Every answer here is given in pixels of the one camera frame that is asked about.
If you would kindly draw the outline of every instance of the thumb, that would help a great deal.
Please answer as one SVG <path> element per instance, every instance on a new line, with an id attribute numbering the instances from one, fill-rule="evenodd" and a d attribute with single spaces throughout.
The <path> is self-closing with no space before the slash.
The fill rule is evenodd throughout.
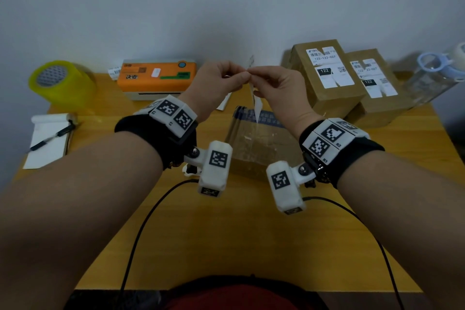
<path id="1" fill-rule="evenodd" d="M 264 95 L 265 98 L 269 98 L 275 90 L 275 88 L 271 86 L 267 80 L 257 75 L 252 75 L 250 82 L 261 92 L 262 95 Z"/>
<path id="2" fill-rule="evenodd" d="M 247 71 L 244 71 L 224 79 L 224 83 L 226 84 L 225 90 L 227 93 L 234 92 L 236 88 L 247 83 L 250 80 L 250 76 L 251 75 Z"/>

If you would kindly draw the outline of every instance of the hand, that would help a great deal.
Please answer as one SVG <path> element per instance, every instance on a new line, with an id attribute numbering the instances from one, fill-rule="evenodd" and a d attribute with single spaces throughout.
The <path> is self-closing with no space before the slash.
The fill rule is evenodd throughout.
<path id="1" fill-rule="evenodd" d="M 229 92 L 240 90 L 249 80 L 250 74 L 246 69 L 233 62 L 207 62 L 199 69 L 192 84 L 179 99 L 197 114 L 197 121 L 201 123 L 221 104 Z"/>
<path id="2" fill-rule="evenodd" d="M 310 107 L 302 74 L 281 66 L 256 66 L 247 69 L 250 82 L 257 90 L 254 95 L 270 103 L 276 118 L 291 134 L 300 134 L 312 123 L 324 119 Z"/>

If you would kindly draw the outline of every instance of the person's right arm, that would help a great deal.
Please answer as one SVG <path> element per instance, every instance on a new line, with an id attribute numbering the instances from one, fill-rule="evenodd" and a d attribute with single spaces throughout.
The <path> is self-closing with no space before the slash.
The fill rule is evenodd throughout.
<path id="1" fill-rule="evenodd" d="M 299 72 L 279 66 L 248 71 L 255 94 L 268 100 L 296 139 L 323 119 L 311 109 Z M 392 154 L 372 151 L 343 173 L 338 190 L 437 307 L 463 306 L 464 187 Z"/>

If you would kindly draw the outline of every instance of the black pen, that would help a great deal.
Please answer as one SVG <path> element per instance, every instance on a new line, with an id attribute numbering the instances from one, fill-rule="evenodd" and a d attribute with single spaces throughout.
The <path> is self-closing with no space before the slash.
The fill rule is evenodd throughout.
<path id="1" fill-rule="evenodd" d="M 31 151 L 36 151 L 36 150 L 38 150 L 39 148 L 45 146 L 47 143 L 49 143 L 50 141 L 52 141 L 55 137 L 60 137 L 60 136 L 66 135 L 68 132 L 73 131 L 73 130 L 76 128 L 76 124 L 74 124 L 72 120 L 68 120 L 68 122 L 69 122 L 69 125 L 68 125 L 67 127 L 65 127 L 64 129 L 61 129 L 61 130 L 58 131 L 55 135 L 50 136 L 49 138 L 46 138 L 45 140 L 42 140 L 42 141 L 39 142 L 38 144 L 32 146 L 32 147 L 29 149 L 29 152 L 31 152 Z"/>

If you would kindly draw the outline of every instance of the brown cardboard box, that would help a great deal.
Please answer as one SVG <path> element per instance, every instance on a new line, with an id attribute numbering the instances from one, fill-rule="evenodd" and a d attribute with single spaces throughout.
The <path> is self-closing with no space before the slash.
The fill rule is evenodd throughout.
<path id="1" fill-rule="evenodd" d="M 335 39 L 295 44 L 288 68 L 304 76 L 310 105 L 327 118 L 344 118 L 366 95 Z"/>
<path id="2" fill-rule="evenodd" d="M 237 107 L 225 142 L 232 146 L 229 172 L 268 182 L 266 168 L 277 161 L 291 167 L 303 162 L 297 140 L 275 118 L 273 112 L 262 110 L 259 122 L 253 109 Z"/>
<path id="3" fill-rule="evenodd" d="M 361 128 L 378 128 L 413 107 L 413 102 L 377 49 L 346 54 L 366 92 L 345 118 Z"/>

